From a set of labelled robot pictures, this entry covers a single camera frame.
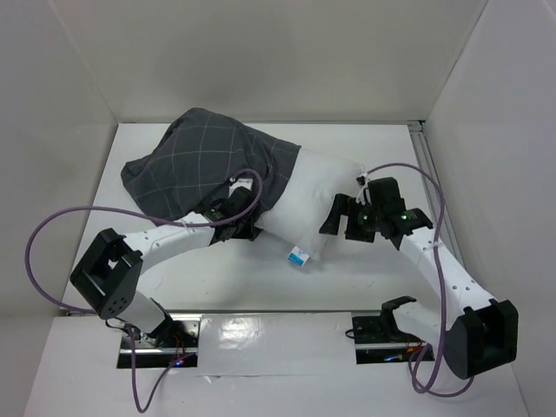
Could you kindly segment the white pillow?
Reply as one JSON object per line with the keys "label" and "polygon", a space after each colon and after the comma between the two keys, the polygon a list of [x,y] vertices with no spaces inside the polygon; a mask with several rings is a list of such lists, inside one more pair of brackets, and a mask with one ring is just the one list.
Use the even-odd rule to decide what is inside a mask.
{"label": "white pillow", "polygon": [[300,149],[292,175],[277,203],[256,226],[282,238],[293,248],[288,260],[297,266],[320,260],[330,235],[319,232],[338,194],[355,195],[363,166],[336,156]]}

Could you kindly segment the dark grey checked pillowcase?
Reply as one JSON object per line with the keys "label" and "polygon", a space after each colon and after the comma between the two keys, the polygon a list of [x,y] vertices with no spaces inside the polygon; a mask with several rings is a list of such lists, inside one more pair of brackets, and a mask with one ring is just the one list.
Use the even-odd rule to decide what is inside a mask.
{"label": "dark grey checked pillowcase", "polygon": [[285,190],[300,149],[232,117],[193,108],[170,124],[150,154],[125,163],[122,184],[145,215],[174,221],[226,197],[228,179],[255,170],[263,182],[254,210],[260,216]]}

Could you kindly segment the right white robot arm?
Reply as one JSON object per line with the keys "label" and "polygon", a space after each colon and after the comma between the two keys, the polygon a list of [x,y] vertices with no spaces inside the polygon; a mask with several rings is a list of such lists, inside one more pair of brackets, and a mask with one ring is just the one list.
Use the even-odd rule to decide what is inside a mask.
{"label": "right white robot arm", "polygon": [[381,235],[417,267],[440,299],[438,313],[409,295],[385,301],[368,333],[387,341],[428,342],[462,380],[516,359],[517,308],[509,300],[497,301],[461,266],[436,238],[427,215],[407,208],[393,177],[367,182],[360,197],[336,195],[321,233],[337,235],[343,216],[346,239],[372,243]]}

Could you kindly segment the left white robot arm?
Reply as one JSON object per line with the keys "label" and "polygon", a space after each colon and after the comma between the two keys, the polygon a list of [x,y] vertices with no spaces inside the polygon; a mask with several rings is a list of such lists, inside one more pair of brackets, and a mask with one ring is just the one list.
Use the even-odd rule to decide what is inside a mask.
{"label": "left white robot arm", "polygon": [[184,326],[160,303],[137,290],[142,274],[177,255],[229,239],[253,241],[257,193],[239,187],[225,199],[179,219],[127,235],[107,228],[97,234],[70,275],[70,282],[103,320],[120,319],[153,347],[186,341]]}

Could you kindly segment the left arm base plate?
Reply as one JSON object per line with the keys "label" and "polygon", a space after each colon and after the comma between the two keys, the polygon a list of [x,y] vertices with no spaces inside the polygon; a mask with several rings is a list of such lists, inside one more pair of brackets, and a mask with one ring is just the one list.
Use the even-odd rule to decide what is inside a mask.
{"label": "left arm base plate", "polygon": [[133,330],[136,368],[164,369],[169,363],[176,368],[197,367],[201,316],[174,314],[172,318],[182,326],[182,332],[171,335],[166,341],[157,342]]}

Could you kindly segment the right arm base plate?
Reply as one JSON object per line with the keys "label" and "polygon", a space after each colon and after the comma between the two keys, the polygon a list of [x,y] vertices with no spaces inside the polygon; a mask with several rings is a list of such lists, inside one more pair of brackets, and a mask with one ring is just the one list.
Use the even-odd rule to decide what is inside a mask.
{"label": "right arm base plate", "polygon": [[416,300],[402,296],[381,305],[380,311],[353,315],[352,327],[344,335],[354,343],[357,365],[408,362],[426,343],[415,335],[400,331],[394,310]]}

